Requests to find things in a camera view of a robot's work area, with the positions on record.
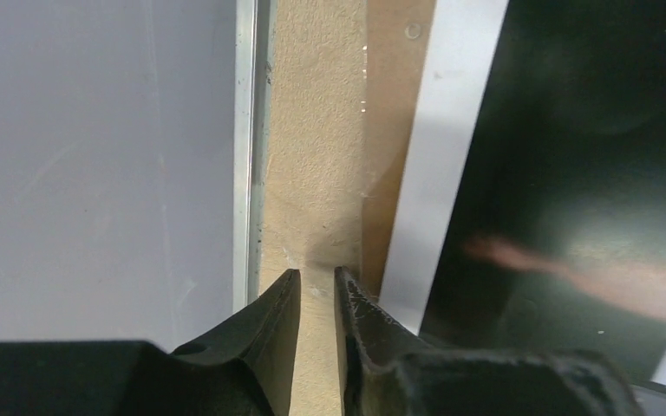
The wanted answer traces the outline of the printed photo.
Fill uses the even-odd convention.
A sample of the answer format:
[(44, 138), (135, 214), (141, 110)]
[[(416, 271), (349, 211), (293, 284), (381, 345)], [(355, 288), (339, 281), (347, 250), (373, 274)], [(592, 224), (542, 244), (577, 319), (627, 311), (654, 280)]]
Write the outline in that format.
[(666, 1), (439, 1), (380, 302), (666, 386)]

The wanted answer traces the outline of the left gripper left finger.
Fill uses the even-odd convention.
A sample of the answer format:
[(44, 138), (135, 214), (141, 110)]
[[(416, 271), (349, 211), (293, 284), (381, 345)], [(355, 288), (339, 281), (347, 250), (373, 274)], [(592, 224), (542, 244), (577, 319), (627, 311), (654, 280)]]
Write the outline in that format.
[(287, 415), (301, 312), (301, 274), (287, 269), (255, 301), (172, 355), (199, 364), (239, 361), (272, 415)]

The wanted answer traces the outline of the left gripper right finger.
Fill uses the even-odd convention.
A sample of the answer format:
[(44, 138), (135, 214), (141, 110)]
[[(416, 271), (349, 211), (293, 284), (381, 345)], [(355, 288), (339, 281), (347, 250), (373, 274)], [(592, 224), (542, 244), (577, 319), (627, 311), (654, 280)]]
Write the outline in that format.
[(402, 364), (435, 347), (384, 311), (352, 272), (334, 270), (336, 342), (344, 415), (437, 415), (427, 391)]

